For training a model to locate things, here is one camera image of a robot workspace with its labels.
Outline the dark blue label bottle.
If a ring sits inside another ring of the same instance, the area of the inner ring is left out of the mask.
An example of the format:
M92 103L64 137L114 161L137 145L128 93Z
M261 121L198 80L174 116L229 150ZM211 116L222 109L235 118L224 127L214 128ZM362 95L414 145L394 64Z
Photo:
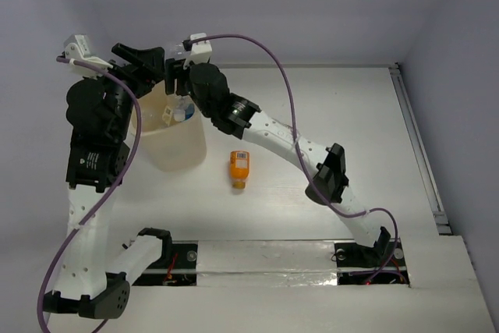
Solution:
M173 109L173 119L176 122L184 122L190 119L194 112L194 103L188 97L179 97Z

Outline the orange plastic bottle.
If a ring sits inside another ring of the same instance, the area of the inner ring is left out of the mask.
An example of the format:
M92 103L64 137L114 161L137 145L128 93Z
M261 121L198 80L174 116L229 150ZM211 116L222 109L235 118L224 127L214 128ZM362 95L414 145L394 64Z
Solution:
M250 154L247 151L232 151L229 157L229 177L232 187L243 190L250 174Z

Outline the green white label bottle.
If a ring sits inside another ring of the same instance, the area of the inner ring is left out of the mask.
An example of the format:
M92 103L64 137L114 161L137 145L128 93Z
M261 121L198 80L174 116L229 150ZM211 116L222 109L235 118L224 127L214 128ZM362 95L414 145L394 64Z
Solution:
M146 131L168 128L172 117L172 109L167 105L144 107L141 112L142 126Z

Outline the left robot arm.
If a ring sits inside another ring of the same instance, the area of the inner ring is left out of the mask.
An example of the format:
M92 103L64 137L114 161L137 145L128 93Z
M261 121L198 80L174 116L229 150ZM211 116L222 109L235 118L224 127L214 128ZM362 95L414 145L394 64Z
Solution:
M79 80L66 95L66 118L73 128L65 178L68 234L55 258L61 272L54 288L39 298L46 313L116 319L142 273L172 259L171 233L157 228L142 229L113 261L106 259L115 191L137 152L137 145L126 144L129 124L140 120L138 100L165 78L161 47L116 44L112 52L115 60L97 57L79 35L58 57Z

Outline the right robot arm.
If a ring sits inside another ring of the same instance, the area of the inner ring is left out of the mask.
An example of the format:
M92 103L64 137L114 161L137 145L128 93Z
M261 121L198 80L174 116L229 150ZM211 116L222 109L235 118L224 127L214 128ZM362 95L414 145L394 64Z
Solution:
M309 184L306 196L329 207L356 242L360 258L368 267L387 263L397 238L371 215L373 209L354 194L346 175L343 146L329 147L299 135L293 126L279 122L252 101L232 93L226 76L209 62L165 62L166 92L190 97L202 115L222 133L258 145L304 172Z

